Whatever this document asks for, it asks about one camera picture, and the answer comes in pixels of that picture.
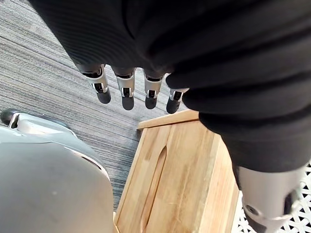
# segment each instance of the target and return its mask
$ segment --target black sleeve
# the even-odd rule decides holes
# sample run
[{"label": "black sleeve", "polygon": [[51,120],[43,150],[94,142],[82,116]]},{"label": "black sleeve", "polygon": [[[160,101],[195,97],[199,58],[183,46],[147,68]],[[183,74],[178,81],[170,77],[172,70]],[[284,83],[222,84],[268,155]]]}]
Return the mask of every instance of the black sleeve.
[{"label": "black sleeve", "polygon": [[310,0],[31,2],[76,63],[173,70],[167,84],[190,88],[184,103],[235,165],[311,157]]}]

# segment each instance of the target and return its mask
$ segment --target robotic finger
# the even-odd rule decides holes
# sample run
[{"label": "robotic finger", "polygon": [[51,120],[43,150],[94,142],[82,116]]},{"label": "robotic finger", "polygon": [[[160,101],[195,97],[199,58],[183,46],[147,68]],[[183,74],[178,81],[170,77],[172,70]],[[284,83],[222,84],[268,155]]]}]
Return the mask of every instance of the robotic finger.
[{"label": "robotic finger", "polygon": [[79,65],[76,64],[80,72],[87,78],[90,85],[96,92],[97,98],[101,103],[107,104],[111,101],[108,88],[108,81],[105,75],[104,64]]},{"label": "robotic finger", "polygon": [[169,114],[173,114],[175,112],[177,112],[177,110],[179,109],[179,105],[181,103],[183,94],[188,91],[188,88],[185,89],[171,89],[170,90],[170,97],[167,101],[167,105],[166,105],[166,111]]},{"label": "robotic finger", "polygon": [[117,77],[123,108],[125,110],[132,110],[134,107],[136,68],[119,68],[113,66],[111,68]]},{"label": "robotic finger", "polygon": [[157,96],[160,92],[163,74],[151,71],[144,70],[145,76],[145,105],[148,109],[154,109],[156,107]]}]

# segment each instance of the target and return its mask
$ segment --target robotic hand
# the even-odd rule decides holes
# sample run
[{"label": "robotic hand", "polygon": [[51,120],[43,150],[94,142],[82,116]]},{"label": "robotic hand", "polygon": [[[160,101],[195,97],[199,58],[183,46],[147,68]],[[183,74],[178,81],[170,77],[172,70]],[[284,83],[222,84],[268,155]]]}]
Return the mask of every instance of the robotic hand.
[{"label": "robotic hand", "polygon": [[171,73],[168,112],[183,99],[222,136],[255,231],[273,233],[295,211],[311,156],[310,0],[30,2],[102,103],[104,64],[127,110],[135,67],[147,108]]}]

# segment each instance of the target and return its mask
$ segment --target gray carpet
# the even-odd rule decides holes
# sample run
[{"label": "gray carpet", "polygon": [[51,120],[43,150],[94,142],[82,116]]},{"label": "gray carpet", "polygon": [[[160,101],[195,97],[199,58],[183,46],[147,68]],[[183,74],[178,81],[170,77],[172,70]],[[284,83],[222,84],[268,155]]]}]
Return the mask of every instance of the gray carpet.
[{"label": "gray carpet", "polygon": [[0,110],[13,107],[68,123],[106,164],[116,208],[139,142],[137,124],[166,114],[169,89],[164,84],[157,107],[146,109],[138,69],[135,107],[126,111],[110,67],[107,75],[112,101],[103,105],[31,5],[0,0]]}]

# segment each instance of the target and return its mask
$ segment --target wood grain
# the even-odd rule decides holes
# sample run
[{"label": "wood grain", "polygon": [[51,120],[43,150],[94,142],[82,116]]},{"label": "wood grain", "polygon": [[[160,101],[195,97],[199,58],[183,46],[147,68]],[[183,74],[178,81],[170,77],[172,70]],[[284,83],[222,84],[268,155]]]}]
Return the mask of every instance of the wood grain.
[{"label": "wood grain", "polygon": [[195,121],[199,119],[199,113],[193,110],[184,110],[181,112],[177,112],[172,115],[165,115],[161,117],[157,117],[155,119],[142,121],[138,124],[138,130],[142,130],[144,128],[151,128],[162,125],[170,125],[183,123],[187,121]]},{"label": "wood grain", "polygon": [[143,132],[120,233],[230,232],[238,189],[220,136],[199,121]]}]

